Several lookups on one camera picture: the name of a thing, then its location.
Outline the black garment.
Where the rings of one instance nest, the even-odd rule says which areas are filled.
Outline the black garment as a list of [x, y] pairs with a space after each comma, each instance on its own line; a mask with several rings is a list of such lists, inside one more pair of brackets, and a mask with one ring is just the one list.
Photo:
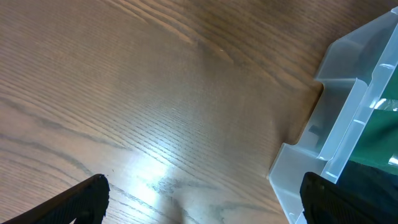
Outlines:
[[397, 215], [397, 175], [348, 161], [336, 184], [383, 212]]

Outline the dark green garment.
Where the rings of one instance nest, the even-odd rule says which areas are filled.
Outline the dark green garment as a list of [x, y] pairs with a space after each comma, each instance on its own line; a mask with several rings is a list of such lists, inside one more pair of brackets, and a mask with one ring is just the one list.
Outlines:
[[397, 71], [380, 99], [353, 150], [350, 160], [397, 174]]

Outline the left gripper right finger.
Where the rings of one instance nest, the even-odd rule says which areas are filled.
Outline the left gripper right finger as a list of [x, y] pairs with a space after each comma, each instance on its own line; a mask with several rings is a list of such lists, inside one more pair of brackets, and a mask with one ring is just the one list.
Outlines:
[[386, 209], [325, 178], [307, 172], [300, 187], [303, 215], [309, 224], [397, 223], [397, 208]]

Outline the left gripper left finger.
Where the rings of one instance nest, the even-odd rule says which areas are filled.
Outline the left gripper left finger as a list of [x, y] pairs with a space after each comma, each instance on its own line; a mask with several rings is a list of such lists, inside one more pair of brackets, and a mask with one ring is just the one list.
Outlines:
[[95, 174], [4, 224], [101, 224], [109, 191], [107, 178]]

